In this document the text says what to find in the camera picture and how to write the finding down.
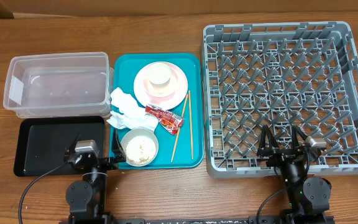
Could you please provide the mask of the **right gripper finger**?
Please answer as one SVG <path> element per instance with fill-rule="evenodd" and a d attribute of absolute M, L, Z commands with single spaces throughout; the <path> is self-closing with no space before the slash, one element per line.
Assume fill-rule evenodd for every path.
<path fill-rule="evenodd" d="M 279 144 L 274 138 L 271 130 L 267 125 L 262 126 L 258 151 L 276 151 L 279 150 Z"/>
<path fill-rule="evenodd" d="M 297 126 L 297 125 L 293 125 L 291 127 L 291 148 L 292 149 L 297 149 L 300 144 L 298 142 L 298 136 L 302 138 L 302 140 L 306 140 L 307 139 L 307 135 Z"/>

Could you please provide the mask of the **rice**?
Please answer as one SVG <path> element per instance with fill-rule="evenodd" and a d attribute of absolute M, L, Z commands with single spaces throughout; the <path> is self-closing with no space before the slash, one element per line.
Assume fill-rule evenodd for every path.
<path fill-rule="evenodd" d="M 151 162 L 157 152 L 154 141 L 145 136 L 131 139 L 126 146 L 127 162 L 135 166 L 144 166 Z"/>

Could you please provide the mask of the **grey bowl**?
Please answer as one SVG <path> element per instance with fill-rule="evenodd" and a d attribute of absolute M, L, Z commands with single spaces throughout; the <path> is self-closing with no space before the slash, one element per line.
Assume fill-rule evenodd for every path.
<path fill-rule="evenodd" d="M 137 136 L 145 136 L 145 137 L 148 137 L 150 139 L 152 139 L 156 145 L 156 148 L 157 148 L 157 152 L 156 152 L 156 155 L 154 157 L 154 159 L 157 157 L 157 154 L 158 154 L 158 140 L 155 136 L 155 134 L 151 131 L 149 131 L 148 129 L 142 129 L 142 128 L 139 128 L 139 129 L 133 129 L 131 131 L 129 131 L 121 140 L 121 145 L 126 153 L 126 146 L 128 144 L 128 142 L 133 139 L 134 137 L 137 137 Z M 130 164 L 128 163 L 129 165 L 131 166 L 134 166 L 134 167 L 143 167 L 143 166 L 135 166 L 134 164 Z"/>

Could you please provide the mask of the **white napkin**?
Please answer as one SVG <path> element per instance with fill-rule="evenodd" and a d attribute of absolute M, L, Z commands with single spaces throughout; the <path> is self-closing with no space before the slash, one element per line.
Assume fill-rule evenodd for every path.
<path fill-rule="evenodd" d="M 116 129 L 138 129 L 143 128 L 154 132 L 158 126 L 158 119 L 145 112 L 145 108 L 140 107 L 137 101 L 120 88 L 116 88 L 111 93 L 111 104 L 119 111 L 111 111 L 107 122 Z"/>

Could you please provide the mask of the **red snack wrapper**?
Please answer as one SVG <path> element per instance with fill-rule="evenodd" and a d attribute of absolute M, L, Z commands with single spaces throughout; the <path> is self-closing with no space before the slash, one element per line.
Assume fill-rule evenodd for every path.
<path fill-rule="evenodd" d="M 158 106 L 147 105 L 145 107 L 145 112 L 155 116 L 159 123 L 172 135 L 176 135 L 184 123 L 184 118 L 181 116 Z"/>

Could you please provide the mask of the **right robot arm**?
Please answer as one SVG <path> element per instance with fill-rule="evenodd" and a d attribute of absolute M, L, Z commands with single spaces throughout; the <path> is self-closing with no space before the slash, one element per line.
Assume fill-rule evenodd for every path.
<path fill-rule="evenodd" d="M 308 171 L 326 149 L 322 138 L 306 135 L 299 126 L 291 127 L 291 146 L 281 148 L 267 125 L 262 127 L 257 156 L 266 157 L 266 166 L 280 174 L 284 188 L 265 199 L 258 208 L 256 223 L 334 223 L 327 217 L 332 185 L 320 177 L 309 177 Z M 263 207 L 274 197 L 287 193 L 290 208 L 277 217 L 262 217 Z"/>

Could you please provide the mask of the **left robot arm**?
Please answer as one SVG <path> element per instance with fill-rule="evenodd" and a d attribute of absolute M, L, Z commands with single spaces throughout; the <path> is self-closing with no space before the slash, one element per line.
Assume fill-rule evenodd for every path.
<path fill-rule="evenodd" d="M 82 179 L 72 183 L 66 191 L 66 201 L 70 206 L 68 223 L 118 223 L 114 215 L 105 210 L 107 171 L 119 168 L 126 161 L 126 153 L 119 136 L 113 132 L 113 157 L 98 157 L 98 147 L 94 140 L 75 140 L 65 149 L 63 160 L 74 170 L 83 173 Z"/>

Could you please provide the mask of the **grey dishwasher rack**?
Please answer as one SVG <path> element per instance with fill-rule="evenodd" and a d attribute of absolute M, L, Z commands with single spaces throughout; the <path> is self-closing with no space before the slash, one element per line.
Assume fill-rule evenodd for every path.
<path fill-rule="evenodd" d="M 289 147 L 293 125 L 327 143 L 312 174 L 358 174 L 358 54 L 348 23 L 209 25 L 201 56 L 211 177 L 272 175 L 257 155 L 262 127 Z"/>

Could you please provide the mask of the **black plastic tray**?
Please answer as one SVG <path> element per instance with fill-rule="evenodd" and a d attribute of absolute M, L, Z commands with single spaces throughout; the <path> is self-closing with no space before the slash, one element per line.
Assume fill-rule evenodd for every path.
<path fill-rule="evenodd" d="M 40 176 L 63 164 L 65 149 L 77 135 L 94 140 L 99 157 L 104 156 L 104 119 L 100 116 L 30 118 L 21 122 L 14 174 Z"/>

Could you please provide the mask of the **teal plastic tray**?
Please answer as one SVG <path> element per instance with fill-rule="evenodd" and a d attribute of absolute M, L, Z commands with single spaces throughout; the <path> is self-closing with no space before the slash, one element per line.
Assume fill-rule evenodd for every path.
<path fill-rule="evenodd" d="M 154 132 L 158 140 L 158 154 L 145 168 L 173 169 L 196 167 L 204 158 L 204 116 L 200 61 L 195 55 L 190 53 L 125 54 L 119 57 L 114 65 L 113 88 L 120 88 L 124 93 L 130 94 L 135 98 L 137 104 L 144 108 L 145 106 L 135 97 L 134 80 L 143 67 L 154 62 L 173 63 L 187 77 L 188 91 L 191 91 L 194 159 L 191 159 L 189 109 L 187 109 L 173 162 L 171 163 L 171 158 L 176 136 L 170 134 L 162 125 L 158 125 Z M 170 109 L 170 111 L 181 115 L 184 102 L 185 99 L 178 106 Z"/>

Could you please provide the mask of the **pink small plate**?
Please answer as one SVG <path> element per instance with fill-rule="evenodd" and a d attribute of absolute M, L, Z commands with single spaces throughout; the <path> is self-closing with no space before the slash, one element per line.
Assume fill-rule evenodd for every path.
<path fill-rule="evenodd" d="M 175 85 L 178 82 L 178 76 L 175 73 L 174 69 L 170 68 L 170 71 L 171 75 L 169 81 L 162 86 L 154 85 L 149 79 L 144 78 L 143 84 L 145 91 L 149 95 L 157 98 L 163 98 L 171 95 L 176 90 Z"/>

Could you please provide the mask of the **clear plastic bin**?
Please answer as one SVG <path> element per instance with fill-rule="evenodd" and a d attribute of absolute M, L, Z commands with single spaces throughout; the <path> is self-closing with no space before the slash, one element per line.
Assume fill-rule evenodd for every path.
<path fill-rule="evenodd" d="M 20 118 L 107 117 L 113 74 L 104 52 L 14 57 L 3 107 Z"/>

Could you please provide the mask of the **pink large plate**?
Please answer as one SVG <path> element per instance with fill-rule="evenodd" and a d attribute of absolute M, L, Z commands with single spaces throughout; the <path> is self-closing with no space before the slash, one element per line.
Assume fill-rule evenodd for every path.
<path fill-rule="evenodd" d="M 170 68 L 174 69 L 175 73 L 178 76 L 178 82 L 175 85 L 176 90 L 169 96 L 163 98 L 157 98 L 149 95 L 144 89 L 144 78 L 146 74 L 146 70 L 150 66 L 150 64 L 143 67 L 135 77 L 134 80 L 134 94 L 136 99 L 143 105 L 154 105 L 161 107 L 165 110 L 170 110 L 176 106 L 178 106 L 184 99 L 186 94 L 188 93 L 188 80 L 185 73 L 176 65 L 169 62 L 162 62 L 167 64 Z"/>

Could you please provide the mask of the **white paper cup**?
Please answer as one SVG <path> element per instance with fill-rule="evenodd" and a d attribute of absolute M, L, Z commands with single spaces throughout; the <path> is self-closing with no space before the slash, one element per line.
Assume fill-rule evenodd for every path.
<path fill-rule="evenodd" d="M 156 62 L 150 64 L 145 77 L 152 85 L 164 86 L 170 81 L 171 75 L 170 67 L 167 64 Z"/>

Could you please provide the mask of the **left wooden chopstick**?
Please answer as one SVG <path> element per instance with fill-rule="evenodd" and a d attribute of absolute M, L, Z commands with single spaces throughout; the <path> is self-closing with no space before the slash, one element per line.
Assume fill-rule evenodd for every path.
<path fill-rule="evenodd" d="M 187 94 L 186 97 L 185 97 L 185 102 L 184 102 L 184 105 L 183 105 L 181 117 L 184 117 L 185 110 L 186 110 L 186 105 L 187 105 L 187 101 L 188 101 L 188 96 L 189 96 L 189 94 Z M 173 152 L 172 152 L 171 163 L 173 162 L 174 157 L 175 157 L 175 152 L 176 152 L 176 148 L 177 148 L 177 144 L 178 144 L 178 138 L 179 138 L 179 135 L 180 135 L 180 130 L 181 130 L 181 128 L 178 129 L 177 134 L 176 134 L 176 139 L 175 139 Z"/>

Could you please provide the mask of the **wooden chopstick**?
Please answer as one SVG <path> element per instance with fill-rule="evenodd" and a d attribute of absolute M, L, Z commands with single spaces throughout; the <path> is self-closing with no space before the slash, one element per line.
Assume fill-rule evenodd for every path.
<path fill-rule="evenodd" d="M 189 94 L 187 94 L 186 97 L 185 97 L 185 102 L 184 102 L 184 105 L 183 105 L 181 117 L 184 117 L 185 110 L 186 110 L 186 105 L 187 105 L 187 101 L 188 101 L 188 96 L 189 96 Z M 177 144 L 178 144 L 178 138 L 179 138 L 179 135 L 180 135 L 180 130 L 181 130 L 181 128 L 178 129 L 177 134 L 176 134 L 176 139 L 175 139 L 173 152 L 172 152 L 171 163 L 173 162 L 174 157 L 175 157 L 175 152 L 176 152 L 176 148 L 177 148 Z"/>
<path fill-rule="evenodd" d="M 193 147 L 193 122 L 192 122 L 192 105 L 191 105 L 191 91 L 188 91 L 188 101 L 189 101 L 189 122 L 190 122 L 190 144 L 191 144 L 191 159 L 194 159 L 194 147 Z"/>

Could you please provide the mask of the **right wooden chopstick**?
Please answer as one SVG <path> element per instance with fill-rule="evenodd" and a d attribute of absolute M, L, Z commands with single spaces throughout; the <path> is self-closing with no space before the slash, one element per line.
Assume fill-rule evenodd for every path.
<path fill-rule="evenodd" d="M 194 147 L 193 147 L 193 122 L 192 122 L 192 105 L 191 105 L 191 91 L 188 91 L 188 101 L 189 101 L 189 122 L 190 122 L 190 144 L 191 144 L 191 159 L 194 159 Z"/>

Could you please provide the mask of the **cardboard backdrop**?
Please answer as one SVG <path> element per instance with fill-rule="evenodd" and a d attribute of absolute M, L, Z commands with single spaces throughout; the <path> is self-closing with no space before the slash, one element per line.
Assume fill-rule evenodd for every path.
<path fill-rule="evenodd" d="M 0 18 L 358 11 L 358 0 L 0 0 Z"/>

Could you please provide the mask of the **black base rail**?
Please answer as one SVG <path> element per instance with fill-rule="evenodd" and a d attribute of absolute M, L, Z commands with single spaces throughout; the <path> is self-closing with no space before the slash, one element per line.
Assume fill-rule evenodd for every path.
<path fill-rule="evenodd" d="M 308 221 L 301 221 L 295 223 L 335 223 L 334 217 L 326 217 L 324 220 L 308 220 Z M 125 218 L 125 219 L 117 219 L 114 217 L 111 218 L 100 218 L 100 219 L 93 219 L 93 220 L 74 220 L 69 219 L 65 222 L 59 223 L 112 223 L 112 224 L 256 224 L 257 220 L 254 216 L 249 216 L 248 218 L 232 218 L 232 219 L 182 219 L 182 220 L 144 220 L 142 218 Z M 259 223 L 261 224 L 279 224 L 285 223 L 280 217 L 278 216 L 262 216 L 259 218 Z"/>

